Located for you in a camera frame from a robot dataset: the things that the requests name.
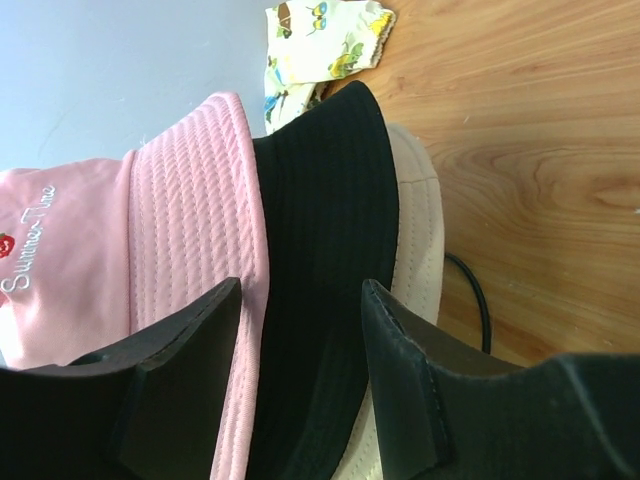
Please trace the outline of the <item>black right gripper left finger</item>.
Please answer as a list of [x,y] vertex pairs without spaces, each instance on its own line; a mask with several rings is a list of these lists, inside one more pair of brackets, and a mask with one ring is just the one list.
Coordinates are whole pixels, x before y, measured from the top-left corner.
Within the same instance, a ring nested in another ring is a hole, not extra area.
[[66,366],[1,373],[5,479],[206,479],[239,330],[228,278]]

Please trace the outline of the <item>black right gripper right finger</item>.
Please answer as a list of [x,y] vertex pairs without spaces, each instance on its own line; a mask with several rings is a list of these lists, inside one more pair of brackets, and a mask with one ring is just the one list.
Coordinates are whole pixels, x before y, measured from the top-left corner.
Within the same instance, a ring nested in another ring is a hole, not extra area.
[[385,478],[638,477],[636,355],[517,366],[423,320],[374,280],[361,311]]

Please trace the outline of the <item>pink bucket hat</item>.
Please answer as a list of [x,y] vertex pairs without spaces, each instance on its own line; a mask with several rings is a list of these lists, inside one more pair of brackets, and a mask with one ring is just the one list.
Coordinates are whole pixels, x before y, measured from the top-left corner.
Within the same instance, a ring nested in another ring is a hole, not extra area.
[[252,139],[217,93],[122,159],[1,175],[1,352],[13,369],[64,365],[243,283],[210,479],[247,470],[269,286]]

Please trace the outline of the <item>beige bucket hat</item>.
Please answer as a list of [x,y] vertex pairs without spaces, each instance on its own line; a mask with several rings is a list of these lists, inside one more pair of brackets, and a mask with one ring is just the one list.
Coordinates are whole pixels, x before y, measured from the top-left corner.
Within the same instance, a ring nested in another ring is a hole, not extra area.
[[[391,293],[424,321],[438,321],[444,268],[440,183],[422,143],[404,126],[386,126],[399,193],[399,228]],[[371,390],[366,389],[334,480],[383,477]]]

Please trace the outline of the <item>black pink-lined hat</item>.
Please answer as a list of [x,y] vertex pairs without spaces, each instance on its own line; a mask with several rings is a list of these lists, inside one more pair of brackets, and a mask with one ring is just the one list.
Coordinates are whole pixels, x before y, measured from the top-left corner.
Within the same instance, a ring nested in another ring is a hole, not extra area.
[[368,383],[361,287],[392,282],[399,193],[362,82],[253,143],[270,287],[247,477],[328,479]]

